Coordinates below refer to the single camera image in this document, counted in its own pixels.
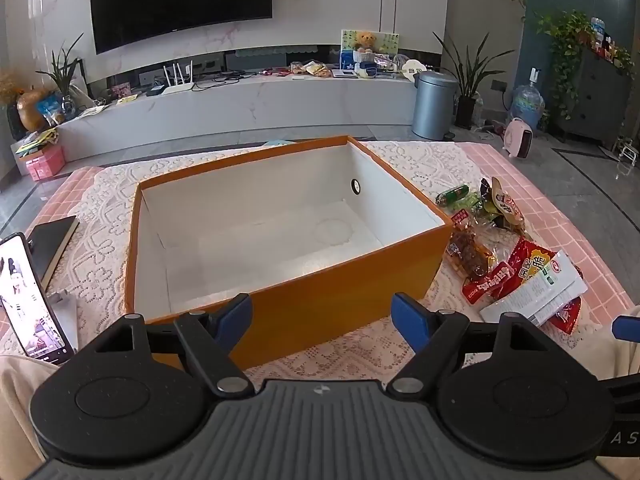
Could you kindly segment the white backed snack packet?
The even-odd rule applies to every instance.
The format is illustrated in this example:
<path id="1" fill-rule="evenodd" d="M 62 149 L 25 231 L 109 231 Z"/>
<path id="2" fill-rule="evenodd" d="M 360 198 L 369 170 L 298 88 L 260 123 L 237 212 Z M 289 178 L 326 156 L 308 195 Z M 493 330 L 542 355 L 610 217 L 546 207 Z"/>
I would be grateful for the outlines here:
<path id="1" fill-rule="evenodd" d="M 587 290 L 570 257 L 560 250 L 529 280 L 481 310 L 480 317 L 485 322 L 497 323 L 501 315 L 517 313 L 541 326 Z"/>

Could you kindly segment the clear braised meat packet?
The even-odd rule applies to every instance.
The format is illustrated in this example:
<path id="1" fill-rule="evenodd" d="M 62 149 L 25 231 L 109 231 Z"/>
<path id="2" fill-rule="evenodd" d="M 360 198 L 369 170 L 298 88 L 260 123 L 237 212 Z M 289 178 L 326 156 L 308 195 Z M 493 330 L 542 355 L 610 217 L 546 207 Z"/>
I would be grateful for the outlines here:
<path id="1" fill-rule="evenodd" d="M 495 269 L 498 259 L 478 238 L 478 223 L 466 209 L 460 209 L 451 216 L 454 228 L 449 239 L 446 254 L 454 267 L 465 278 L 475 281 Z"/>

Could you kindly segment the red chips bag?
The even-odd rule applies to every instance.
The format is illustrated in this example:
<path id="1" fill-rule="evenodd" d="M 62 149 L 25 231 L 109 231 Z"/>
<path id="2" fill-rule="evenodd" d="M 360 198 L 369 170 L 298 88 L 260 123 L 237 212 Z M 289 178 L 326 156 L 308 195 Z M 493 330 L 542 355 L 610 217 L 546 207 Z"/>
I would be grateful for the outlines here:
<path id="1" fill-rule="evenodd" d="M 506 250 L 506 245 L 503 244 L 491 251 L 497 257 L 498 263 L 495 269 L 490 271 L 484 278 L 472 281 L 465 278 L 461 272 L 454 268 L 464 278 L 462 295 L 465 296 L 469 304 L 481 302 L 480 310 L 509 295 L 518 286 L 529 280 L 558 253 L 541 247 L 525 237 L 520 237 L 510 252 Z M 579 296 L 562 307 L 547 322 L 564 334 L 569 335 L 573 333 L 576 326 L 581 305 Z"/>

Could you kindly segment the green transparent snack bag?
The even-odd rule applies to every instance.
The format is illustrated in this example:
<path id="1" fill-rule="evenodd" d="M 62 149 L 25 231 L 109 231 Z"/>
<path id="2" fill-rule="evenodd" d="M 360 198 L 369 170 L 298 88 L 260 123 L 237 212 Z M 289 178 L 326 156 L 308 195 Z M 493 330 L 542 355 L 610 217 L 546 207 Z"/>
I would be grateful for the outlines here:
<path id="1" fill-rule="evenodd" d="M 454 224 L 474 219 L 480 223 L 491 222 L 497 217 L 494 205 L 478 193 L 470 193 L 449 206 L 450 218 Z"/>

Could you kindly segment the green sausage snack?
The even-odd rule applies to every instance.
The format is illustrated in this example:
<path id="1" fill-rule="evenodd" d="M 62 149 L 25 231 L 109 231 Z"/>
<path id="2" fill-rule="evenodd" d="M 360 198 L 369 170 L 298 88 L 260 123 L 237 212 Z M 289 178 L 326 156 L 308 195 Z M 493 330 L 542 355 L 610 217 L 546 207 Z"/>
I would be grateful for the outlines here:
<path id="1" fill-rule="evenodd" d="M 441 192 L 436 196 L 436 204 L 439 207 L 449 207 L 458 200 L 462 200 L 468 196 L 470 188 L 466 184 L 455 186 L 447 191 Z"/>

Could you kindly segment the beige red snack packet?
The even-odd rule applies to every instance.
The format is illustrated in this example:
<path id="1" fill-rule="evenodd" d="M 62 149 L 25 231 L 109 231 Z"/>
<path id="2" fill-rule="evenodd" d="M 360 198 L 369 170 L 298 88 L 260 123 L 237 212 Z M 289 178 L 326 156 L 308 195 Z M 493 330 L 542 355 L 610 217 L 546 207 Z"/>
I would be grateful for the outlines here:
<path id="1" fill-rule="evenodd" d="M 491 200 L 503 216 L 503 223 L 512 231 L 525 232 L 525 218 L 515 200 L 502 188 L 498 178 L 491 178 Z"/>

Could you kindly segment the dark green snack packet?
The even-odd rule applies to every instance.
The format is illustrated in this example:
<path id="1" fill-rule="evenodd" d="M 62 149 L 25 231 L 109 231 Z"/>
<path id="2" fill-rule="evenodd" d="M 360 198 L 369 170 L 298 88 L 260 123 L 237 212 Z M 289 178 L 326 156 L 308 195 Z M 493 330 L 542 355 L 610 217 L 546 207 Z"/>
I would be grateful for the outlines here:
<path id="1" fill-rule="evenodd" d="M 480 180 L 480 197 L 483 201 L 484 211 L 495 214 L 497 212 L 497 208 L 492 200 L 492 188 L 485 178 Z"/>

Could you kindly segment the white lace tablecloth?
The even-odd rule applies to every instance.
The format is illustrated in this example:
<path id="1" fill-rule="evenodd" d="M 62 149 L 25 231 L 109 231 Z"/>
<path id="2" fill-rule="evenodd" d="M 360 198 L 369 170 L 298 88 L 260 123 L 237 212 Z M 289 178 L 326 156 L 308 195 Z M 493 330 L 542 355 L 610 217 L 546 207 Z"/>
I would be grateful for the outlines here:
<path id="1" fill-rule="evenodd" d="M 564 214 L 482 144 L 343 136 L 86 167 L 54 182 L 36 219 L 78 219 L 49 288 L 75 298 L 80 344 L 130 311 L 167 321 L 247 292 L 254 321 L 234 356 L 251 378 L 387 379 L 411 358 L 390 322 L 395 292 L 474 313 L 435 198 L 494 177 L 534 239 L 589 284 L 561 338 L 576 348 L 629 298 Z"/>

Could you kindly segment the pink checked tablecloth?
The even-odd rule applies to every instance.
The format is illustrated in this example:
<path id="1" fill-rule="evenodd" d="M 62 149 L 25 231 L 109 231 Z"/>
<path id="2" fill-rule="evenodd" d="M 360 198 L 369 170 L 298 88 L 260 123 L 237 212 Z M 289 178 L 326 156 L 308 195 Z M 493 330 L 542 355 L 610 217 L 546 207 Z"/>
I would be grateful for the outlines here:
<path id="1" fill-rule="evenodd" d="M 368 148 L 428 196 L 459 181 L 499 178 L 523 209 L 529 229 L 548 248 L 565 250 L 584 272 L 589 289 L 584 307 L 604 324 L 634 303 L 598 252 L 565 214 L 497 150 L 480 143 L 373 141 Z M 128 244 L 134 190 L 138 182 L 165 171 L 234 155 L 201 152 L 130 162 L 113 168 L 85 166 L 60 179 L 58 190 L 35 216 L 36 223 L 74 214 L 80 220 L 73 243 L 54 274 L 52 288 L 81 292 L 89 301 L 82 322 L 102 322 L 122 304 L 124 250 Z"/>

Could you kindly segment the orange cardboard box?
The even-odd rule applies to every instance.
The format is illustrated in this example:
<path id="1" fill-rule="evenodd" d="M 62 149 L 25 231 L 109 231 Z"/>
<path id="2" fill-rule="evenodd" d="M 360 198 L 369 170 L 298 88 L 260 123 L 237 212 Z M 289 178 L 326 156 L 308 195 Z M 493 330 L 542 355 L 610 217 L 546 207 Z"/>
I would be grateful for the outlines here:
<path id="1" fill-rule="evenodd" d="M 137 186 L 125 308 L 158 324 L 245 292 L 252 324 L 231 356 L 250 368 L 385 318 L 398 292 L 423 297 L 451 231 L 348 136 L 203 162 Z"/>

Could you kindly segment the smartphone on stand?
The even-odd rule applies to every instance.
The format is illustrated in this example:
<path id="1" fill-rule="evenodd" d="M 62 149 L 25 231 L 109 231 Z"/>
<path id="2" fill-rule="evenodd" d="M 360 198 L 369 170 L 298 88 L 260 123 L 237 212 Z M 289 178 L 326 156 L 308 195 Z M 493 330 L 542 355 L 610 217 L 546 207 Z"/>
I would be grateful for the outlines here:
<path id="1" fill-rule="evenodd" d="M 1 307 L 26 356 L 51 364 L 62 364 L 73 356 L 72 345 L 36 277 L 23 233 L 1 242 Z"/>

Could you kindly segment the black notebook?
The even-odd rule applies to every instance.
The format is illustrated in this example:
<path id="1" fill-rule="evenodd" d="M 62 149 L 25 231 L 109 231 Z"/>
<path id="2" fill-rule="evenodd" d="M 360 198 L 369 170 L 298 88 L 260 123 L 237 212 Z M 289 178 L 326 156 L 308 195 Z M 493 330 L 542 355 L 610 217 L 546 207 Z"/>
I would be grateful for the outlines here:
<path id="1" fill-rule="evenodd" d="M 35 276 L 47 290 L 63 252 L 79 226 L 76 216 L 37 224 L 27 237 Z"/>

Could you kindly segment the light blue plastic stool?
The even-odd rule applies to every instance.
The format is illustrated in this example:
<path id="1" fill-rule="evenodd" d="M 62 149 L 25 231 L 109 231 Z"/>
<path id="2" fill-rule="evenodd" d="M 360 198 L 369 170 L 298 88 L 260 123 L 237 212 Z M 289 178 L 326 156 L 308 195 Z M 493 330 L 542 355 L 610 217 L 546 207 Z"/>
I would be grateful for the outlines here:
<path id="1" fill-rule="evenodd" d="M 264 148 L 266 148 L 267 146 L 269 146 L 270 148 L 274 148 L 275 146 L 283 146 L 283 145 L 291 145 L 291 144 L 295 144 L 295 141 L 282 140 L 282 139 L 273 139 L 273 140 L 269 140 L 269 141 L 265 142 L 264 144 L 262 144 L 262 146 Z"/>

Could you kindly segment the grey drawer cabinet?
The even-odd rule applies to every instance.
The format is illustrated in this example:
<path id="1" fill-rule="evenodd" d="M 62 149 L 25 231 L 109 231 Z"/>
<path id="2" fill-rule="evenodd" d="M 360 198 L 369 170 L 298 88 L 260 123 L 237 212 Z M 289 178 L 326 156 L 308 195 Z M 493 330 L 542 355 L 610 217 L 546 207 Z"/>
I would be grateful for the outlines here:
<path id="1" fill-rule="evenodd" d="M 559 128 L 612 148 L 623 125 L 631 84 L 631 76 L 623 70 L 585 50 L 575 79 L 577 100 L 570 120 L 561 119 Z"/>

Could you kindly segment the pink space heater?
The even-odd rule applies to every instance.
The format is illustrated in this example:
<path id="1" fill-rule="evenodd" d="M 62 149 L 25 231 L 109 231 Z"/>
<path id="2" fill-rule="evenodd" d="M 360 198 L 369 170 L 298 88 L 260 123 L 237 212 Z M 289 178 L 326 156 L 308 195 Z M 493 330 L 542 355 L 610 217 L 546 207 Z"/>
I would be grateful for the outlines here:
<path id="1" fill-rule="evenodd" d="M 526 158 L 533 141 L 533 130 L 523 119 L 515 117 L 503 133 L 503 149 L 510 158 Z"/>

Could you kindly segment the blue metal trash bin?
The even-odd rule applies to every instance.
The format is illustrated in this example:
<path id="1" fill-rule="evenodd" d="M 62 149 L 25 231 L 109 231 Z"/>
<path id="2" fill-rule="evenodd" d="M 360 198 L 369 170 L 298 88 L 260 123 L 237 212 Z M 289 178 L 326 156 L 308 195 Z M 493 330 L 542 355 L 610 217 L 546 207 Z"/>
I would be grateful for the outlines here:
<path id="1" fill-rule="evenodd" d="M 416 104 L 411 130 L 422 139 L 441 141 L 452 123 L 457 79 L 434 70 L 424 70 L 414 76 L 414 86 Z"/>

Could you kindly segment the white marble tv bench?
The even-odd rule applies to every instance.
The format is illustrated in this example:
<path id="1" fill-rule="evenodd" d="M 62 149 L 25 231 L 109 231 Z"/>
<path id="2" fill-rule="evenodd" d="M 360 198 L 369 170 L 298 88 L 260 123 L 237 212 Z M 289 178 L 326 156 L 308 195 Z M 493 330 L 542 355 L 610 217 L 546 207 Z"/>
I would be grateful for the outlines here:
<path id="1" fill-rule="evenodd" d="M 405 79 L 250 77 L 205 90 L 142 96 L 58 126 L 69 162 L 190 136 L 320 126 L 399 126 L 416 89 Z"/>

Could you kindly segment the pink storage box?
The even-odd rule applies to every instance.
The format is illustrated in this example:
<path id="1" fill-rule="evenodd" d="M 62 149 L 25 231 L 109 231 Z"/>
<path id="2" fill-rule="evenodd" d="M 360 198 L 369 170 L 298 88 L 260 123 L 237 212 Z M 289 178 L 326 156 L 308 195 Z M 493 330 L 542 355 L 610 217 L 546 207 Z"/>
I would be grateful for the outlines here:
<path id="1" fill-rule="evenodd" d="M 65 166 L 66 160 L 61 145 L 48 144 L 42 150 L 22 158 L 33 181 L 56 176 Z"/>

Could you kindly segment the blue water bottle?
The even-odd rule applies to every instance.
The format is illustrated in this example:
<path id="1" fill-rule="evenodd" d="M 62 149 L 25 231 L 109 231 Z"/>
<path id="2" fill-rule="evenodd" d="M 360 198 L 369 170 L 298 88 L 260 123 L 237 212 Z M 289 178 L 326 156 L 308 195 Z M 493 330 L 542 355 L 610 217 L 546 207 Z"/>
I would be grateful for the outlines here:
<path id="1" fill-rule="evenodd" d="M 532 130 L 536 130 L 544 114 L 544 98 L 536 87 L 539 70 L 533 67 L 530 70 L 528 83 L 522 84 L 512 93 L 512 102 L 509 108 L 509 119 L 521 119 Z"/>

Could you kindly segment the white wifi router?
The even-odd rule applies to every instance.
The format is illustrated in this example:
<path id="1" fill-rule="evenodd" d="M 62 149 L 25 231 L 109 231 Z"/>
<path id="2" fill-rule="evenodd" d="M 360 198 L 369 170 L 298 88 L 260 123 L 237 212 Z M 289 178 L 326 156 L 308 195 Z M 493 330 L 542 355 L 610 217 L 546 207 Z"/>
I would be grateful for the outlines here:
<path id="1" fill-rule="evenodd" d="M 193 69 L 193 61 L 190 61 L 185 66 L 182 66 L 180 63 L 174 63 L 170 67 L 164 65 L 163 72 L 166 84 L 163 94 L 191 91 L 194 88 Z"/>

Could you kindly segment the potted plant by bin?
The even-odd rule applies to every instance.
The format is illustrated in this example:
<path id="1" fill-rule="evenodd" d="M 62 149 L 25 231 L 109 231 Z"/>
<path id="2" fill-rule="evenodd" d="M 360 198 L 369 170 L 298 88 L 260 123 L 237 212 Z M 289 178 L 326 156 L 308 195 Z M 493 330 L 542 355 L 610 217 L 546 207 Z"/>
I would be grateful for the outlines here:
<path id="1" fill-rule="evenodd" d="M 484 49 L 489 39 L 486 34 L 480 44 L 477 46 L 475 53 L 472 54 L 469 47 L 466 47 L 464 54 L 454 43 L 454 40 L 442 39 L 436 32 L 433 36 L 442 47 L 442 52 L 454 64 L 454 68 L 446 68 L 446 72 L 454 76 L 458 83 L 458 99 L 456 108 L 456 118 L 454 124 L 459 128 L 469 129 L 472 125 L 472 118 L 475 104 L 477 101 L 477 92 L 480 84 L 489 76 L 500 75 L 504 70 L 492 70 L 491 64 L 499 58 L 504 58 L 514 53 L 513 49 L 503 50 L 499 53 L 484 55 Z"/>

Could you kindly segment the green poster board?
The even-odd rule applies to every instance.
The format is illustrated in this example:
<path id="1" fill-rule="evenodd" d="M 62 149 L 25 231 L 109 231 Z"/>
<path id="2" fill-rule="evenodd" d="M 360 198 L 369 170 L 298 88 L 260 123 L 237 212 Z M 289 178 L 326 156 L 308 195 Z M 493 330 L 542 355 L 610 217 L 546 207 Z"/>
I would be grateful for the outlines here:
<path id="1" fill-rule="evenodd" d="M 395 55 L 399 50 L 399 35 L 393 32 L 343 29 L 341 33 L 341 49 L 369 49 L 375 53 Z"/>

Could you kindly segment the hanging ivy plant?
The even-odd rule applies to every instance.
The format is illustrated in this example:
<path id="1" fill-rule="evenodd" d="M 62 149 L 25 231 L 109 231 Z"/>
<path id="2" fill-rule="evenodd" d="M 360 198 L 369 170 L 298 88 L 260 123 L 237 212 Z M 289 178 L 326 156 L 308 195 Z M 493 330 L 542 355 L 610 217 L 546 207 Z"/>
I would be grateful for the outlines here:
<path id="1" fill-rule="evenodd" d="M 561 11 L 537 15 L 537 32 L 550 38 L 550 96 L 547 99 L 548 124 L 559 119 L 570 120 L 578 103 L 577 73 L 582 55 L 590 52 L 603 58 L 616 72 L 634 79 L 636 66 L 631 52 L 614 47 L 613 52 L 601 56 L 605 47 L 597 46 L 597 29 L 582 11 Z"/>

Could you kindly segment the teddy bear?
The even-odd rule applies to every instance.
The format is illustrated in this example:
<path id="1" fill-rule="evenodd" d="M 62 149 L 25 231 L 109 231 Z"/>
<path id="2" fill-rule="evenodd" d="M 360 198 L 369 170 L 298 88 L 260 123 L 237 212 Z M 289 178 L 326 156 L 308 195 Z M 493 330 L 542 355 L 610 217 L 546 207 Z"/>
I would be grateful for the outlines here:
<path id="1" fill-rule="evenodd" d="M 359 53 L 373 53 L 375 51 L 376 35 L 374 32 L 357 32 L 354 51 Z"/>

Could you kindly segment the brown gourd vase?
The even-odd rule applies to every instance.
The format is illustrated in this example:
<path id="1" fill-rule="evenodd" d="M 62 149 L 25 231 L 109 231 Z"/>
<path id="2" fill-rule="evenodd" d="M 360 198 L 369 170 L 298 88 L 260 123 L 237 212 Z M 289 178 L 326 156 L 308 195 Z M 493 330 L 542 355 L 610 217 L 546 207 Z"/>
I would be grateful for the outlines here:
<path id="1" fill-rule="evenodd" d="M 37 110 L 37 104 L 49 95 L 43 88 L 31 88 L 23 92 L 16 101 L 18 116 L 27 132 L 34 132 L 47 127 L 47 119 Z"/>

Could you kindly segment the potted plant on bench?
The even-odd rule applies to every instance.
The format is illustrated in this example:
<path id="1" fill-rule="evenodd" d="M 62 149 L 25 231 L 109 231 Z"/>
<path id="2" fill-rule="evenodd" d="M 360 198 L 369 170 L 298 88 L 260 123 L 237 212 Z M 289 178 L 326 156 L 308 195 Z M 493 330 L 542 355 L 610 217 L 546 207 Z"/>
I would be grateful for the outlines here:
<path id="1" fill-rule="evenodd" d="M 81 64 L 81 58 L 74 55 L 73 50 L 82 36 L 84 34 L 80 34 L 69 47 L 61 46 L 57 51 L 52 51 L 50 67 L 47 70 L 38 70 L 38 74 L 47 75 L 58 87 L 62 113 L 66 119 L 75 117 L 77 113 L 77 106 L 72 97 L 72 82 Z"/>

